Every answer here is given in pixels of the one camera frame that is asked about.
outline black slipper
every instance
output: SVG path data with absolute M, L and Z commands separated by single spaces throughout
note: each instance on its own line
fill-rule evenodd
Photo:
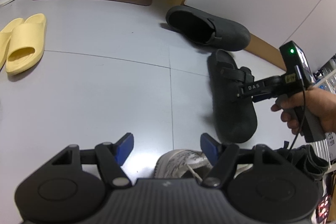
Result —
M 276 151 L 315 182 L 320 198 L 322 198 L 324 193 L 322 179 L 329 168 L 329 163 L 316 156 L 310 144 L 292 149 L 289 153 L 287 147 Z
M 251 40 L 243 25 L 188 6 L 169 9 L 166 21 L 174 31 L 203 46 L 234 52 L 246 48 Z
M 208 70 L 220 141 L 246 142 L 257 129 L 257 116 L 252 97 L 240 99 L 237 91 L 242 83 L 254 81 L 251 70 L 246 67 L 238 69 L 232 56 L 224 50 L 216 50 L 209 56 Z

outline finger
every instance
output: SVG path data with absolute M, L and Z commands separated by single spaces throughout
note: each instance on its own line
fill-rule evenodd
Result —
M 299 128 L 299 122 L 297 120 L 290 120 L 287 122 L 287 127 L 290 129 L 298 129 Z
M 292 116 L 288 112 L 281 113 L 281 120 L 283 122 L 289 122 L 292 119 Z
M 279 107 L 277 104 L 274 104 L 271 107 L 271 111 L 273 111 L 273 112 L 279 111 L 280 109 L 281 109 L 281 107 Z
M 287 100 L 281 102 L 282 108 L 294 108 L 297 106 L 303 106 L 303 92 L 299 92 L 289 97 Z

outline shoelace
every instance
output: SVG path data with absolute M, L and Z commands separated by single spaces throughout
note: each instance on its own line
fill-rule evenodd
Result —
M 199 176 L 199 174 L 197 174 L 191 167 L 189 164 L 186 164 L 187 168 L 189 169 L 189 171 L 191 172 L 191 174 L 193 175 L 193 177 L 195 179 L 198 180 L 199 183 L 201 183 L 203 181 L 203 179 Z

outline screw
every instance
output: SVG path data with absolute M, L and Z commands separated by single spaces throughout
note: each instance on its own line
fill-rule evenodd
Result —
M 218 178 L 208 177 L 204 180 L 204 184 L 209 187 L 217 187 L 220 185 L 221 181 Z
M 162 185 L 165 186 L 165 187 L 168 187 L 169 185 L 171 185 L 171 182 L 170 181 L 166 181 Z
M 112 180 L 112 183 L 117 187 L 122 187 L 122 186 L 126 186 L 127 184 L 129 184 L 129 179 L 128 178 L 123 178 L 123 177 L 118 177 L 118 178 L 115 178 L 114 180 Z

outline yellow slide sandal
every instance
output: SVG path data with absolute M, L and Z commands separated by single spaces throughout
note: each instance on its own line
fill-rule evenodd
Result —
M 7 59 L 8 46 L 12 36 L 12 30 L 23 22 L 25 22 L 23 18 L 14 19 L 0 31 L 0 69 Z
M 32 15 L 15 27 L 10 40 L 6 71 L 15 75 L 34 66 L 44 52 L 47 19 L 43 14 Z

